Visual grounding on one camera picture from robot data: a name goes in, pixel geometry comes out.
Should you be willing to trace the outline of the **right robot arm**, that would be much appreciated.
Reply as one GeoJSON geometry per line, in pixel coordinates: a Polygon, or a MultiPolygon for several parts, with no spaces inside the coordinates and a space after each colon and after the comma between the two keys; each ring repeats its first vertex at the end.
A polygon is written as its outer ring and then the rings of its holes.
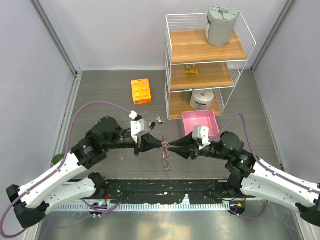
{"type": "Polygon", "coordinates": [[[184,159],[225,160],[230,172],[226,185],[230,196],[262,198],[299,213],[309,224],[320,225],[320,185],[277,169],[245,150],[245,144],[233,132],[225,131],[219,141],[206,143],[189,134],[169,145],[170,152],[184,159]]]}

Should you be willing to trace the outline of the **metal keyring holder red grip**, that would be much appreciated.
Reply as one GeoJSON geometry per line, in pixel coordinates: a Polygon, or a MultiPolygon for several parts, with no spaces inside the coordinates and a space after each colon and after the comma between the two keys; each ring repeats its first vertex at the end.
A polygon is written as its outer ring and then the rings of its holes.
{"type": "Polygon", "coordinates": [[[170,160],[171,157],[168,152],[168,141],[162,136],[162,158],[164,162],[164,168],[167,171],[171,171],[170,160]]]}

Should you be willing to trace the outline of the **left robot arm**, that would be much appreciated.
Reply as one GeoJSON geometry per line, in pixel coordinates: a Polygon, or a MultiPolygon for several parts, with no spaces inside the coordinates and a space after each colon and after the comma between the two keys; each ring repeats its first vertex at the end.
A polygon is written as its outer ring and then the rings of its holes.
{"type": "Polygon", "coordinates": [[[109,150],[133,149],[138,156],[161,148],[162,142],[149,134],[148,129],[143,119],[131,121],[130,128],[122,129],[113,117],[104,117],[66,154],[65,159],[25,185],[9,186],[6,193],[21,227],[34,226],[52,210],[68,202],[103,198],[108,185],[99,173],[91,173],[78,183],[63,185],[106,159],[109,150]]]}

